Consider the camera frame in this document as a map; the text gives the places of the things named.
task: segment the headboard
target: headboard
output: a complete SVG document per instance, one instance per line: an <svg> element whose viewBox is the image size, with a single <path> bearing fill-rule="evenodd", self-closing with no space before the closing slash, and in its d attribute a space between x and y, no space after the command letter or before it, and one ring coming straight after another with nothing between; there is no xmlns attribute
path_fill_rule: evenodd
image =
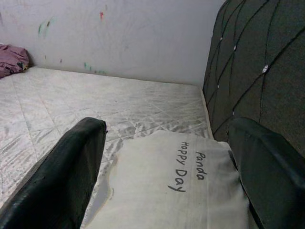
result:
<svg viewBox="0 0 305 229"><path fill-rule="evenodd" d="M305 157L305 4L227 0L219 10L203 93L216 140L248 117Z"/></svg>

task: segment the white mattress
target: white mattress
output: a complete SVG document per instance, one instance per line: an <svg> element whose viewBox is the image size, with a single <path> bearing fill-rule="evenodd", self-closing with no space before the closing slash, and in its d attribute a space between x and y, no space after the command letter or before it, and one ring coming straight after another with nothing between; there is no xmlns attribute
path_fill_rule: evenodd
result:
<svg viewBox="0 0 305 229"><path fill-rule="evenodd" d="M0 79L0 207L29 169L87 116L106 121L109 131L99 179L124 139L157 130L211 137L200 91L41 68Z"/></svg>

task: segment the pillow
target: pillow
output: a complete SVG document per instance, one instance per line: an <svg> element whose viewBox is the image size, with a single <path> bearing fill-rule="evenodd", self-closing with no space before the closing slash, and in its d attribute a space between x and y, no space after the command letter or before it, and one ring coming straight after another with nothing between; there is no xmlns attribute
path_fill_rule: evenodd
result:
<svg viewBox="0 0 305 229"><path fill-rule="evenodd" d="M127 140L87 229L246 229L248 199L227 143L157 131Z"/></svg>

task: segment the pink fabric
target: pink fabric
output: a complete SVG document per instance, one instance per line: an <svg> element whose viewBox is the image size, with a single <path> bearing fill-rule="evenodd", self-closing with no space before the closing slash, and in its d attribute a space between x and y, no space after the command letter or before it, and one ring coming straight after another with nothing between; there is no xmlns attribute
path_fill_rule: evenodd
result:
<svg viewBox="0 0 305 229"><path fill-rule="evenodd" d="M0 78L27 69L29 57L24 48L0 45Z"/></svg>

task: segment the white wall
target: white wall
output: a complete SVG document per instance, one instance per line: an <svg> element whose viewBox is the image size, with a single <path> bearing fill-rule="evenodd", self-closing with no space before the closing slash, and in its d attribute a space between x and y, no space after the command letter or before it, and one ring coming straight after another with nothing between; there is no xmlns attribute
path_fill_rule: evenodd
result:
<svg viewBox="0 0 305 229"><path fill-rule="evenodd" d="M202 85L223 2L1 0L0 42L39 67Z"/></svg>

